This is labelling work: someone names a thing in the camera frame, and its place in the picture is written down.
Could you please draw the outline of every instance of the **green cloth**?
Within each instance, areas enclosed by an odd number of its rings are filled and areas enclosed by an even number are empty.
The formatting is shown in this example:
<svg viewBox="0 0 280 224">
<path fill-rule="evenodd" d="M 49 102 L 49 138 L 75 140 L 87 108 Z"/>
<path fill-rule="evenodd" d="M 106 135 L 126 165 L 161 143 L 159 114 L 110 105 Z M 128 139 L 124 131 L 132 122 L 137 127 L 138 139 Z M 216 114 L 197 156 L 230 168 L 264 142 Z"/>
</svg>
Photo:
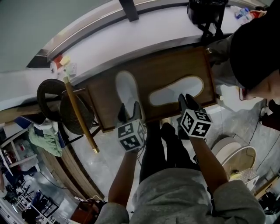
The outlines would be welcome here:
<svg viewBox="0 0 280 224">
<path fill-rule="evenodd" d="M 29 129 L 29 139 L 34 144 L 54 156 L 62 156 L 62 148 L 59 143 L 58 134 L 55 134 L 52 129 L 43 130 L 44 137 L 35 134 L 34 127 Z"/>
</svg>

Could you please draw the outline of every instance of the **wooden stick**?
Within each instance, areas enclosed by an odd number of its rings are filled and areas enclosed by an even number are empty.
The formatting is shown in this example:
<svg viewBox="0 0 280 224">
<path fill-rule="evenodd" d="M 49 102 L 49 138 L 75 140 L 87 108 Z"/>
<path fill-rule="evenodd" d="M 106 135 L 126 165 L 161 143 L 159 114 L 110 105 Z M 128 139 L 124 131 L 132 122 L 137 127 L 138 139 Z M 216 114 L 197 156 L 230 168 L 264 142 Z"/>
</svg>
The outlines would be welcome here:
<svg viewBox="0 0 280 224">
<path fill-rule="evenodd" d="M 67 93 L 68 93 L 68 96 L 69 96 L 69 99 L 71 101 L 71 104 L 73 106 L 73 109 L 75 111 L 75 114 L 78 118 L 78 121 L 80 123 L 80 126 L 85 134 L 85 136 L 87 137 L 87 140 L 89 141 L 89 144 L 91 145 L 93 151 L 95 153 L 98 153 L 99 152 L 99 149 L 98 149 L 98 146 L 97 144 L 95 143 L 94 139 L 91 137 L 91 133 L 89 132 L 88 130 L 88 127 L 86 126 L 85 122 L 84 122 L 84 119 L 81 115 L 81 112 L 78 108 L 78 105 L 77 105 L 77 102 L 76 102 L 76 96 L 75 94 L 73 93 L 73 89 L 72 89 L 72 86 L 71 86 L 71 83 L 69 81 L 69 78 L 68 77 L 64 77 L 63 78 L 63 81 L 65 83 L 65 87 L 66 87 L 66 90 L 67 90 Z"/>
</svg>

